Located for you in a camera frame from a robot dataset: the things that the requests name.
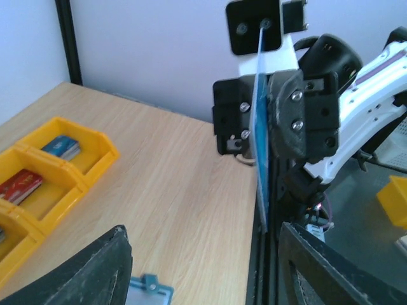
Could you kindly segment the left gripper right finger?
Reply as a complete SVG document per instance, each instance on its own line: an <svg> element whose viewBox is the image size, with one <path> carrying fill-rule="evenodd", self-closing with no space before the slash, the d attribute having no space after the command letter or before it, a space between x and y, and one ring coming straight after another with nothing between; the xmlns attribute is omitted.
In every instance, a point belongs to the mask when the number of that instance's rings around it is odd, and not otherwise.
<svg viewBox="0 0 407 305"><path fill-rule="evenodd" d="M279 261L289 304L406 304L406 294L359 269L298 224L282 223Z"/></svg>

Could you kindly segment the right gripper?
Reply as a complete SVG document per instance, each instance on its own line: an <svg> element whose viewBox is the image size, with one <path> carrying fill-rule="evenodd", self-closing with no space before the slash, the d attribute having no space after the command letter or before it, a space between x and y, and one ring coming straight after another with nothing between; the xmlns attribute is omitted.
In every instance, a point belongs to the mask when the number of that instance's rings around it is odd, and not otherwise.
<svg viewBox="0 0 407 305"><path fill-rule="evenodd" d="M217 151L253 159L249 143L254 75L213 84ZM338 76L287 70L267 75L268 146L274 156L322 159L339 147Z"/></svg>

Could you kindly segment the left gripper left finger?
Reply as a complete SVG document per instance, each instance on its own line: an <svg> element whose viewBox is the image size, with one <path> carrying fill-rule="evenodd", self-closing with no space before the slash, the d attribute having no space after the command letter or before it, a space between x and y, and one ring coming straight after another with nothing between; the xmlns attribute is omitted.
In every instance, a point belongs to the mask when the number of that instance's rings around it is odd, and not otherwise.
<svg viewBox="0 0 407 305"><path fill-rule="evenodd" d="M126 227L117 225L1 304L125 304L132 264Z"/></svg>

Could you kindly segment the blue credit card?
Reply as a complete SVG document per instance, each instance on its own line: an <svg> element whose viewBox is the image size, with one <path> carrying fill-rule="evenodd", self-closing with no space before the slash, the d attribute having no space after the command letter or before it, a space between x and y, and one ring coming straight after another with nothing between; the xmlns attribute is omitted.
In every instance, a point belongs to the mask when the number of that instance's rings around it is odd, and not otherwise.
<svg viewBox="0 0 407 305"><path fill-rule="evenodd" d="M251 117L249 122L250 147L257 171L257 204L262 232L268 231L269 209L269 146L267 118L267 76L264 72L264 31L259 30L258 51L256 54L256 73L254 78Z"/></svg>

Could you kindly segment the blue leather card holder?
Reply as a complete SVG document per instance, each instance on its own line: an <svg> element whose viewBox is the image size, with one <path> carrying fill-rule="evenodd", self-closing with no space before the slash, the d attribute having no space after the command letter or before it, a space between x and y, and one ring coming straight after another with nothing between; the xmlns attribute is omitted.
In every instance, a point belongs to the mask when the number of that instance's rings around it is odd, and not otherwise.
<svg viewBox="0 0 407 305"><path fill-rule="evenodd" d="M163 285L155 274L131 277L125 305L171 305L174 289Z"/></svg>

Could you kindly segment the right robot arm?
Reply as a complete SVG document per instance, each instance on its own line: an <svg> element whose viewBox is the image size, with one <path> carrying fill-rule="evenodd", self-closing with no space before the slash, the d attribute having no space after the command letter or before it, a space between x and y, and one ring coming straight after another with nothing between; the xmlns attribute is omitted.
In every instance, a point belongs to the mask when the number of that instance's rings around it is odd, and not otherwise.
<svg viewBox="0 0 407 305"><path fill-rule="evenodd" d="M406 117L406 29L363 64L324 34L267 48L261 29L241 76L213 84L218 152L251 158L261 223L313 214L353 156L371 154Z"/></svg>

